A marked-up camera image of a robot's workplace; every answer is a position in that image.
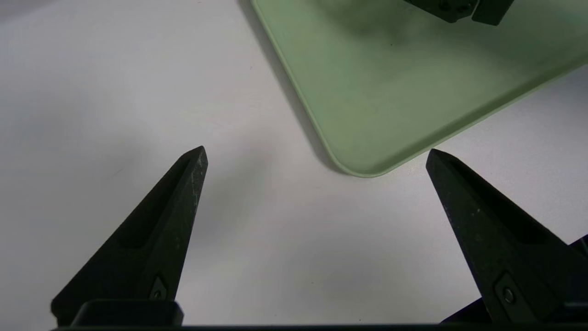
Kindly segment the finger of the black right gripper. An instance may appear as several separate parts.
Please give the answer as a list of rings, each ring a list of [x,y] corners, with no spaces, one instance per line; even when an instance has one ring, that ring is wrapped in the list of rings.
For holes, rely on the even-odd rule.
[[[479,0],[472,13],[472,20],[491,26],[498,26],[514,0]]]
[[[447,23],[455,23],[470,17],[478,0],[405,0],[406,3],[438,17]]]

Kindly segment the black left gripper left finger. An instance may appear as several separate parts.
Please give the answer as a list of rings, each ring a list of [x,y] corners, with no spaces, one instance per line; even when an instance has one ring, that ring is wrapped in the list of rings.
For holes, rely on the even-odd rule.
[[[208,159],[175,161],[51,302],[58,325],[181,325],[175,300]]]

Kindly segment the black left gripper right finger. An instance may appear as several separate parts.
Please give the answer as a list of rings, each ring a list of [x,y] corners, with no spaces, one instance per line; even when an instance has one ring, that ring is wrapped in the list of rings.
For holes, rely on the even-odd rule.
[[[450,322],[587,322],[586,236],[565,243],[449,153],[426,170],[481,294]]]

